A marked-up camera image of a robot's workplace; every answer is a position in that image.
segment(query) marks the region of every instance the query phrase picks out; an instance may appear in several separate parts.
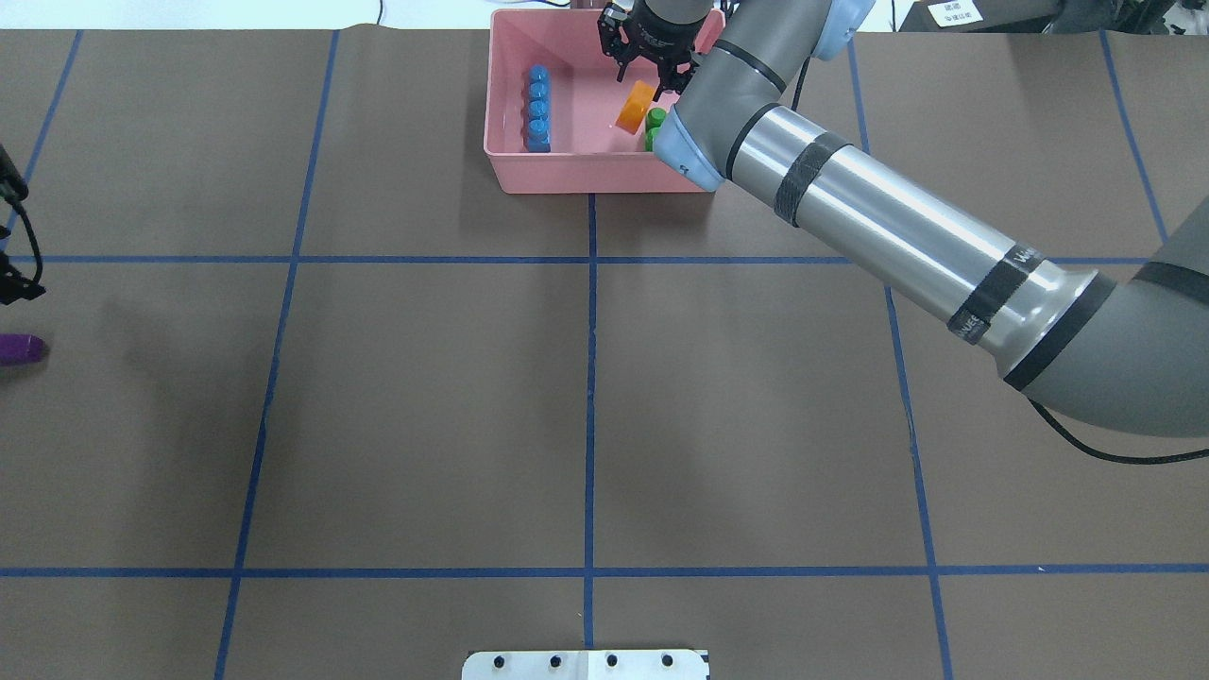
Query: light blue joint cap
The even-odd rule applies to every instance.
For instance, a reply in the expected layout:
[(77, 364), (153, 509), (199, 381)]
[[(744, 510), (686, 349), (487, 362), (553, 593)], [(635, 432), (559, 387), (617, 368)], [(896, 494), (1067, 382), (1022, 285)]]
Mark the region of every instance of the light blue joint cap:
[(689, 137), (675, 105), (667, 111), (667, 119), (655, 136), (655, 156), (706, 191), (717, 191), (725, 179)]
[(852, 40), (856, 29), (864, 23), (874, 2), (875, 0), (832, 0), (831, 12), (827, 13), (823, 33), (818, 36), (812, 56), (829, 60), (839, 54), (848, 41)]

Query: blue tape line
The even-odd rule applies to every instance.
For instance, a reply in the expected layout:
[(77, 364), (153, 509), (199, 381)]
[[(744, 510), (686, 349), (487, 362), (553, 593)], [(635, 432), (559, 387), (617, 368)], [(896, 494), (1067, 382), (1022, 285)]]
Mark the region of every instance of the blue tape line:
[(600, 566), (597, 578), (809, 578), (927, 576), (927, 566)]
[(586, 265), (589, 258), (567, 255), (302, 255), (302, 264), (420, 265)]
[(848, 70), (852, 76), (852, 97), (856, 99), (856, 123), (861, 128), (861, 149), (869, 152), (869, 126), (864, 119), (864, 96), (861, 94), (861, 69), (856, 62), (856, 36), (848, 42)]
[(1155, 217), (1155, 226), (1158, 227), (1158, 237), (1167, 242), (1167, 225), (1163, 224), (1163, 215), (1158, 212), (1158, 201), (1155, 200), (1155, 190), (1150, 185), (1150, 174), (1146, 172), (1146, 163), (1141, 160), (1141, 151), (1138, 149), (1138, 139), (1134, 137), (1133, 126), (1129, 123), (1129, 113), (1126, 110), (1126, 99), (1121, 96), (1121, 81), (1117, 80), (1117, 67), (1112, 62), (1112, 48), (1109, 47), (1109, 34), (1100, 29), (1100, 47), (1104, 50), (1104, 63), (1109, 68), (1109, 80), (1112, 82), (1112, 96), (1117, 99), (1117, 114), (1121, 115), (1121, 125), (1126, 128), (1126, 140), (1129, 142), (1129, 151), (1134, 156), (1138, 166), (1138, 175), (1141, 177), (1141, 188), (1146, 191), (1146, 202), (1150, 203), (1150, 214)]
[[(37, 138), (34, 140), (34, 150), (29, 154), (29, 162), (25, 163), (25, 184), (34, 180), (34, 171), (37, 169), (37, 159), (42, 156), (42, 146), (46, 144), (46, 136), (51, 132), (51, 121), (54, 120), (56, 111), (59, 110), (59, 102), (63, 99), (63, 91), (68, 86), (68, 76), (71, 74), (71, 67), (75, 65), (75, 57), (80, 52), (80, 41), (83, 39), (83, 31), (77, 30), (75, 38), (71, 40), (71, 48), (68, 50), (68, 58), (63, 62), (63, 71), (59, 73), (59, 82), (54, 86), (54, 96), (51, 97), (51, 105), (46, 108), (46, 116), (42, 119), (42, 127), (37, 131)], [(5, 226), (8, 231), (12, 231), (13, 225), (17, 221), (17, 212), (8, 211), (8, 220)], [(8, 244), (7, 238), (0, 238), (0, 253), (4, 252), (5, 246)]]
[(1012, 564), (949, 565), (936, 567), (941, 576), (1047, 576), (1075, 574), (1209, 574), (1209, 564)]
[[(11, 255), (15, 263), (31, 263), (31, 255)], [(290, 255), (45, 255), (54, 264), (289, 264)], [(1144, 265), (1145, 257), (1055, 257), (1063, 265)], [(436, 264), (436, 265), (586, 265), (579, 255), (300, 255), (299, 264)], [(601, 255), (598, 265), (851, 265), (840, 255)]]
[(311, 157), (307, 161), (306, 179), (302, 184), (302, 201), (299, 206), (297, 225), (294, 230), (294, 248), (290, 253), (290, 271), (285, 277), (285, 292), (282, 295), (282, 311), (277, 319), (277, 336), (273, 339), (273, 355), (268, 367), (268, 381), (265, 387), (265, 402), (260, 410), (260, 428), (256, 433), (256, 450), (251, 460), (251, 474), (248, 478), (248, 494), (243, 505), (243, 518), (239, 521), (239, 541), (236, 544), (235, 569), (231, 577), (231, 590), (227, 595), (226, 616), (222, 621), (222, 635), (219, 639), (218, 658), (214, 662), (214, 680), (222, 680), (226, 673), (226, 658), (231, 647), (231, 630), (235, 627), (236, 606), (239, 601), (239, 571), (248, 554), (248, 536), (251, 531), (251, 514), (256, 505), (256, 488), (260, 484), (260, 469), (265, 459), (265, 442), (268, 437), (268, 411), (273, 404), (273, 392), (277, 388), (277, 376), (280, 368), (282, 342), (285, 339), (285, 324), (290, 316), (290, 304), (294, 298), (294, 282), (297, 278), (299, 258), (302, 252), (302, 236), (306, 231), (306, 215), (311, 203), (311, 188), (314, 184), (314, 168), (319, 160), (319, 143), (323, 139), (323, 121), (328, 110), (328, 96), (331, 92), (331, 74), (336, 65), (336, 48), (340, 45), (340, 31), (331, 31), (328, 46), (328, 68), (323, 75), (323, 91), (319, 94), (319, 113), (316, 115), (314, 136), (311, 139)]
[[(856, 99), (856, 120), (861, 126), (861, 146), (869, 152), (869, 127), (864, 115), (864, 100), (861, 94), (861, 73), (856, 57), (856, 39), (848, 44), (848, 63), (852, 73), (852, 96)], [(919, 525), (924, 535), (924, 557), (929, 567), (929, 586), (932, 592), (932, 612), (936, 617), (936, 639), (941, 651), (941, 669), (944, 680), (953, 680), (953, 657), (949, 653), (949, 629), (944, 621), (944, 601), (941, 597), (941, 577), (936, 571), (936, 547), (932, 541), (932, 520), (927, 512), (927, 491), (924, 486), (924, 466), (919, 457), (919, 436), (915, 430), (915, 413), (910, 402), (910, 386), (907, 381), (907, 362), (903, 358), (902, 335), (898, 332), (898, 310), (890, 288), (885, 289), (886, 315), (890, 321), (890, 339), (895, 350), (895, 364), (898, 369), (898, 392), (907, 417), (907, 432), (910, 439), (912, 467), (915, 473), (915, 502), (919, 509)]]
[(929, 566), (929, 584), (932, 590), (932, 612), (936, 616), (936, 638), (941, 649), (941, 668), (945, 680), (953, 680), (953, 657), (949, 653), (949, 630), (944, 621), (944, 601), (941, 595), (941, 578), (936, 570), (936, 546), (932, 541), (932, 520), (927, 512), (927, 491), (924, 488), (924, 466), (919, 457), (919, 434), (915, 430), (915, 411), (910, 402), (910, 385), (907, 381), (907, 361), (903, 357), (902, 334), (898, 330), (898, 310), (890, 288), (885, 289), (886, 312), (890, 318), (890, 339), (895, 347), (895, 365), (898, 370), (898, 391), (907, 415), (910, 436), (910, 459), (915, 473), (915, 501), (919, 506), (919, 524), (924, 535), (924, 557)]
[(0, 566), (0, 578), (231, 578), (233, 569), (156, 566)]
[[(13, 255), (15, 261), (34, 261), (33, 255)], [(185, 265), (210, 265), (210, 264), (236, 264), (236, 265), (265, 265), (288, 264), (289, 255), (42, 255), (42, 260), (48, 264), (76, 264), (76, 265), (160, 265), (160, 264), (185, 264)]]
[(6, 566), (0, 578), (832, 578), (869, 576), (1070, 576), (1115, 574), (1209, 574), (1209, 563), (965, 564), (887, 566), (484, 566), (484, 567), (144, 567)]
[(592, 649), (592, 570), (596, 566), (596, 293), (600, 249), (596, 195), (588, 195), (588, 397), (584, 438), (584, 647)]
[(602, 265), (850, 265), (851, 260), (839, 255), (818, 257), (624, 257), (600, 258)]
[(340, 569), (244, 569), (244, 578), (389, 578), (389, 580), (457, 580), (457, 578), (583, 578), (578, 566), (503, 566), (503, 567), (340, 567)]

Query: blue block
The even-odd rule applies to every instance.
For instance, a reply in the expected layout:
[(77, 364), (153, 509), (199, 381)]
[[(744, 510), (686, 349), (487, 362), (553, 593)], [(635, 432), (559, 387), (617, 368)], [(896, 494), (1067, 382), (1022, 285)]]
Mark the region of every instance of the blue block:
[(550, 100), (550, 85), (545, 82), (534, 82), (530, 85), (530, 102), (549, 102)]
[(530, 69), (530, 82), (550, 82), (550, 70), (542, 64), (533, 64)]
[(532, 120), (528, 125), (528, 139), (525, 144), (530, 151), (550, 151), (550, 121)]
[(550, 120), (550, 103), (542, 99), (538, 99), (537, 102), (530, 102), (530, 120), (531, 121)]

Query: metal bracket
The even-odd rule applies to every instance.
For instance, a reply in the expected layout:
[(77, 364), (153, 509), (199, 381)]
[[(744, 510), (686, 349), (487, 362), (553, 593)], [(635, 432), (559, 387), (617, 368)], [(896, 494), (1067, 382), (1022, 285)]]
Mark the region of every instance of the metal bracket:
[(698, 650), (475, 652), (462, 680), (708, 680), (710, 655)]
[[(692, 28), (692, 35), (696, 35), (699, 25)], [(655, 100), (665, 91), (684, 92), (693, 74), (700, 65), (700, 56), (693, 51), (692, 36), (688, 45), (681, 50), (667, 50), (672, 44), (661, 44), (663, 47), (654, 50), (649, 46), (650, 40), (642, 40), (642, 29), (636, 27), (634, 17), (615, 2), (609, 2), (596, 19), (596, 29), (601, 39), (601, 51), (617, 62), (617, 81), (625, 80), (625, 71), (630, 62), (638, 57), (646, 57), (654, 62), (659, 70), (659, 86), (655, 88)]]

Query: purple object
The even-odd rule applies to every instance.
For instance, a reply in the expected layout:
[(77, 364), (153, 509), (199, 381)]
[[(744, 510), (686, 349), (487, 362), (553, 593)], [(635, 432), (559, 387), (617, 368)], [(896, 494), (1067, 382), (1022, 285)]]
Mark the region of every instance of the purple object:
[(46, 342), (36, 335), (0, 334), (0, 365), (35, 364), (46, 356)]

